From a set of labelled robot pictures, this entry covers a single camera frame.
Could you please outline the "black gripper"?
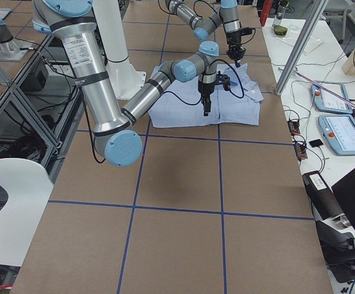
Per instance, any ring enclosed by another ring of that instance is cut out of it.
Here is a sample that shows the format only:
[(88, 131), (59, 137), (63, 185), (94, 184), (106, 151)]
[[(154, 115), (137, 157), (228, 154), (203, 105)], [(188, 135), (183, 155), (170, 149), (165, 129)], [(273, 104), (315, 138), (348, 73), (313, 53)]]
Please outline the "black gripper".
[(205, 83), (198, 81), (198, 91), (201, 96), (201, 103), (203, 104), (203, 115), (208, 116), (211, 112), (210, 95), (214, 92), (215, 83)]
[(226, 42), (228, 44), (228, 50), (226, 51), (230, 59), (235, 60), (234, 64), (237, 68), (241, 66), (240, 61), (245, 54), (245, 48), (242, 47), (241, 37), (242, 31), (236, 30), (227, 32)]

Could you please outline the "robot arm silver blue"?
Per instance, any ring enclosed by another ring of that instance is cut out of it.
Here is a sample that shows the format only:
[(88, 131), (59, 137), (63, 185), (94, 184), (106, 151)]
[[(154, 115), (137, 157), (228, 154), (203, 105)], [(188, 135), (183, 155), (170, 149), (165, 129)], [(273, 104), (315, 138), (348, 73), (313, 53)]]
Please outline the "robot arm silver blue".
[(200, 77), (204, 89), (201, 100), (204, 111), (211, 109), (210, 95), (214, 90), (216, 58), (219, 46), (208, 41), (209, 34), (219, 26), (238, 23), (236, 5), (220, 6), (207, 19), (196, 16), (182, 1), (167, 1), (168, 11), (186, 20), (201, 41), (197, 53), (187, 59), (168, 61), (121, 108), (94, 36), (95, 29), (105, 31), (103, 20), (110, 19), (122, 26), (119, 6), (111, 12), (97, 9), (93, 1), (33, 1), (34, 27), (47, 29), (61, 40), (73, 67), (75, 83), (81, 88), (95, 121), (93, 147), (109, 163), (128, 166), (142, 152), (140, 136), (131, 130), (176, 80), (187, 82)]
[(178, 16), (193, 29), (195, 37), (201, 42), (207, 40), (220, 25), (223, 25), (228, 44), (226, 53), (236, 67), (240, 66), (240, 61), (245, 54), (241, 42), (245, 28), (239, 21), (237, 1), (221, 1), (220, 7), (207, 18), (198, 16), (182, 1), (165, 1), (165, 4), (170, 13)]

